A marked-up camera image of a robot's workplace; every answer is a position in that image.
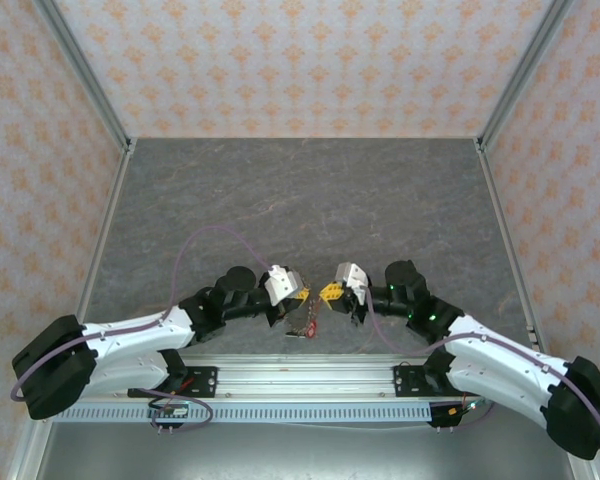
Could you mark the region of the silver disc keyring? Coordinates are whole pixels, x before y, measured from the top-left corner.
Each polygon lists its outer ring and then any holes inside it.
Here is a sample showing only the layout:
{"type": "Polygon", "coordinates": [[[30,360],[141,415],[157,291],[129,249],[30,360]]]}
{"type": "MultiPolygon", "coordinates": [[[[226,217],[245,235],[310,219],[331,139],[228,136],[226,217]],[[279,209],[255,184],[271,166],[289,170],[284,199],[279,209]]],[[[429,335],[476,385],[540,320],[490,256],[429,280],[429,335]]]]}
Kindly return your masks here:
{"type": "Polygon", "coordinates": [[[306,305],[308,308],[306,322],[305,322],[305,325],[302,327],[291,326],[291,329],[285,333],[285,336],[288,338],[313,339],[315,336],[313,338],[307,338],[305,335],[305,332],[311,324],[316,325],[316,331],[317,331],[317,318],[318,318],[318,314],[319,314],[321,299],[319,296],[319,291],[314,289],[310,285],[310,282],[306,279],[306,277],[301,276],[301,279],[304,284],[304,288],[309,288],[311,290],[311,293],[309,295],[309,297],[310,297],[309,301],[304,303],[304,305],[306,305]]]}

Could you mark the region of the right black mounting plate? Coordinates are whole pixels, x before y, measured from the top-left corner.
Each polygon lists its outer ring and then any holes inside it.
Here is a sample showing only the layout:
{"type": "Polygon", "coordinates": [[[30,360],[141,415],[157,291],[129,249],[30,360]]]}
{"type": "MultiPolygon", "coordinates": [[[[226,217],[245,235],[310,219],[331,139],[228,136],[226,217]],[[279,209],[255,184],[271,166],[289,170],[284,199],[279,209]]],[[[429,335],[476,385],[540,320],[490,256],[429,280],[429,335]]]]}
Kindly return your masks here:
{"type": "Polygon", "coordinates": [[[394,366],[393,384],[397,397],[442,397],[456,392],[444,374],[426,365],[394,366]]]}

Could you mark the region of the black mounting plate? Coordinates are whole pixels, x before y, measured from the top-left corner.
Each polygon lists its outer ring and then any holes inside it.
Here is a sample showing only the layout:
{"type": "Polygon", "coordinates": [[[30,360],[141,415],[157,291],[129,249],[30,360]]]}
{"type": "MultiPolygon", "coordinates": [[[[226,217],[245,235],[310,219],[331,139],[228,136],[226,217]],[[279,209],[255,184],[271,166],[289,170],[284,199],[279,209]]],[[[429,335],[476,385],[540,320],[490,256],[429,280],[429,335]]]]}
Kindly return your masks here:
{"type": "Polygon", "coordinates": [[[167,372],[153,390],[174,393],[187,398],[214,398],[219,369],[214,366],[185,366],[167,372]]]}
{"type": "Polygon", "coordinates": [[[397,397],[442,397],[456,392],[444,374],[426,365],[394,366],[393,384],[397,397]]]}

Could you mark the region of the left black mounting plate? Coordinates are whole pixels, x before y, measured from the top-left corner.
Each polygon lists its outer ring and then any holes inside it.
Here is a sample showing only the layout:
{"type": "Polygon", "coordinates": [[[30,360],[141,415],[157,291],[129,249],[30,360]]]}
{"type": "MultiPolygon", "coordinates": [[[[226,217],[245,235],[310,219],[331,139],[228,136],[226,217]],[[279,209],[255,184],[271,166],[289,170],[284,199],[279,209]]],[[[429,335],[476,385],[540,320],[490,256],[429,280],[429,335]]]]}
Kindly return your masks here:
{"type": "Polygon", "coordinates": [[[187,398],[214,398],[219,369],[214,366],[185,366],[167,372],[153,390],[174,393],[187,398]]]}

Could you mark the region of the right controller circuit board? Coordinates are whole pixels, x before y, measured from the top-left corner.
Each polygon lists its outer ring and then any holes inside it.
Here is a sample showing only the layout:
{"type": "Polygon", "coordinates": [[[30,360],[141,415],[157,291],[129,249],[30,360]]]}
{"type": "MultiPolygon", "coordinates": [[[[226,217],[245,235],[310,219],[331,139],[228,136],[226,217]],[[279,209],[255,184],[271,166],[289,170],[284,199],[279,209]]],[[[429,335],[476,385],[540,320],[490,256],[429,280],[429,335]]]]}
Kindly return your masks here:
{"type": "Polygon", "coordinates": [[[447,413],[452,417],[462,417],[467,413],[477,409],[479,406],[482,406],[485,403],[483,398],[479,398],[476,400],[472,400],[468,403],[461,403],[459,405],[452,405],[447,408],[447,413]]]}

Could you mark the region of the controller circuit board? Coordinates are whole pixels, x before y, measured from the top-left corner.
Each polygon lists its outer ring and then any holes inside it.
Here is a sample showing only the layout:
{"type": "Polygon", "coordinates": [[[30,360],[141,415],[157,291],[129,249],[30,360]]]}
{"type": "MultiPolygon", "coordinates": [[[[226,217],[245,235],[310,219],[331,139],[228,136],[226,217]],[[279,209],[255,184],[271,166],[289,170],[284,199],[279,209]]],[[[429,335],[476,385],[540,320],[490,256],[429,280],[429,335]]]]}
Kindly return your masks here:
{"type": "Polygon", "coordinates": [[[459,405],[452,405],[447,408],[447,413],[452,417],[462,417],[467,413],[477,409],[479,406],[482,406],[485,403],[483,398],[479,398],[476,400],[472,400],[468,403],[461,403],[459,405]]]}
{"type": "Polygon", "coordinates": [[[189,414],[189,404],[174,399],[154,398],[149,401],[148,407],[156,411],[156,418],[187,418],[189,414]]]}

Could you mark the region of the left controller circuit board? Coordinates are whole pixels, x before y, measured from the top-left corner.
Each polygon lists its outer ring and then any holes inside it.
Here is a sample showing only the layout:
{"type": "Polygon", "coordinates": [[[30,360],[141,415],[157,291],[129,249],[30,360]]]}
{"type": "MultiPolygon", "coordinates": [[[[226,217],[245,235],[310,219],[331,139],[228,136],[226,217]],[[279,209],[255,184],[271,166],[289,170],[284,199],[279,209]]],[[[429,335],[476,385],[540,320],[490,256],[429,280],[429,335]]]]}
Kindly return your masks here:
{"type": "Polygon", "coordinates": [[[187,418],[189,414],[189,404],[174,399],[154,398],[149,401],[148,407],[156,411],[156,418],[187,418]]]}

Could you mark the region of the grey metal lower panel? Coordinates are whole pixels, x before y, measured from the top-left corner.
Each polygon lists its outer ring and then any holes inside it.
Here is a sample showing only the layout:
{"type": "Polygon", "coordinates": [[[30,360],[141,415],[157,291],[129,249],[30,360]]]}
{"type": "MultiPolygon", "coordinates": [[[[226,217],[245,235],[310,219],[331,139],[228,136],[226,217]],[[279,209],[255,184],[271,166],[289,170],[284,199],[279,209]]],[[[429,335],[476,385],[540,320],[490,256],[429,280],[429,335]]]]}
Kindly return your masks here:
{"type": "Polygon", "coordinates": [[[504,411],[453,433],[214,424],[53,427],[38,480],[573,480],[545,433],[504,411]]]}

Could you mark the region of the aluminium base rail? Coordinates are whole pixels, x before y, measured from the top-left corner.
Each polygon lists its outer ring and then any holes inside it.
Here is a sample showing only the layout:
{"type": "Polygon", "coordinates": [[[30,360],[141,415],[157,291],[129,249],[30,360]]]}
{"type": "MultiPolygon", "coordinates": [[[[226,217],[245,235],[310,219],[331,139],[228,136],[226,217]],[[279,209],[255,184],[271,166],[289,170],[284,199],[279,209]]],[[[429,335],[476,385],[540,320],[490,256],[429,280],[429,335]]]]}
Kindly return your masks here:
{"type": "Polygon", "coordinates": [[[217,402],[389,401],[393,368],[422,358],[395,354],[185,354],[187,366],[214,366],[217,402]]]}

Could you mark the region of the aluminium table edge rail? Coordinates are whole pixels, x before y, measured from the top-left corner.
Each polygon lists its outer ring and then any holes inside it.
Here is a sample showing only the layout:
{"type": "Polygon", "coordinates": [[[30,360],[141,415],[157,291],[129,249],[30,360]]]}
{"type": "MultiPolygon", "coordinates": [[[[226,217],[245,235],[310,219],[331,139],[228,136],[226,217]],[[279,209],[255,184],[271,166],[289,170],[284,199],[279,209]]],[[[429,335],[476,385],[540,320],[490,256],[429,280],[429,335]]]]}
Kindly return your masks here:
{"type": "Polygon", "coordinates": [[[123,190],[129,163],[136,149],[137,141],[138,138],[131,138],[123,147],[119,158],[118,167],[109,188],[109,195],[98,227],[98,235],[92,252],[91,261],[86,272],[82,292],[79,300],[77,301],[75,316],[79,324],[84,322],[89,304],[91,302],[94,285],[98,276],[98,271],[106,247],[111,224],[115,216],[119,197],[123,190]]]}
{"type": "Polygon", "coordinates": [[[505,218],[505,211],[497,192],[494,175],[489,165],[485,147],[482,145],[479,138],[474,138],[473,142],[487,184],[487,188],[489,190],[491,203],[494,208],[494,212],[498,221],[499,229],[507,253],[509,265],[511,267],[512,275],[516,284],[517,294],[522,306],[526,322],[527,337],[535,350],[543,351],[541,332],[539,331],[537,326],[530,296],[526,288],[520,263],[516,255],[513,240],[505,218]]]}

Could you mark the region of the aluminium frame post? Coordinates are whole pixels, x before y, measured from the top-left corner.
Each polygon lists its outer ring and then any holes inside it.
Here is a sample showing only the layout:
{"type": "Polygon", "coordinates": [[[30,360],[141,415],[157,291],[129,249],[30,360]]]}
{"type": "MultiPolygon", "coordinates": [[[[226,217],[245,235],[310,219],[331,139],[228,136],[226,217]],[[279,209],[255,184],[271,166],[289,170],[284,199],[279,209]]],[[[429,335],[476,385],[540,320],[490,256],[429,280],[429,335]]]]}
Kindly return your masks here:
{"type": "Polygon", "coordinates": [[[120,149],[126,152],[131,144],[131,137],[126,133],[58,3],[56,0],[32,0],[32,2],[58,42],[106,130],[120,149]]]}
{"type": "Polygon", "coordinates": [[[573,2],[574,0],[551,0],[538,28],[489,116],[486,126],[482,133],[475,138],[476,150],[479,154],[486,154],[489,145],[496,139],[573,2]]]}

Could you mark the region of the aluminium frame leg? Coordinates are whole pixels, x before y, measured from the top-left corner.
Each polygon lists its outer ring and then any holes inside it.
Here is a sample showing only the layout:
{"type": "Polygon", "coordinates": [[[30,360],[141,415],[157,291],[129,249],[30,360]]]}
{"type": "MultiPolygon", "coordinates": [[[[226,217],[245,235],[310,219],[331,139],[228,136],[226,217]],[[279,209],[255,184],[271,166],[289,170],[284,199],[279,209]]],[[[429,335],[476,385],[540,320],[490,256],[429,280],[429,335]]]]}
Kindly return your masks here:
{"type": "Polygon", "coordinates": [[[6,480],[36,480],[53,422],[27,420],[20,435],[6,480]]]}
{"type": "Polygon", "coordinates": [[[573,480],[600,480],[597,465],[593,461],[582,460],[568,455],[573,480]]]}

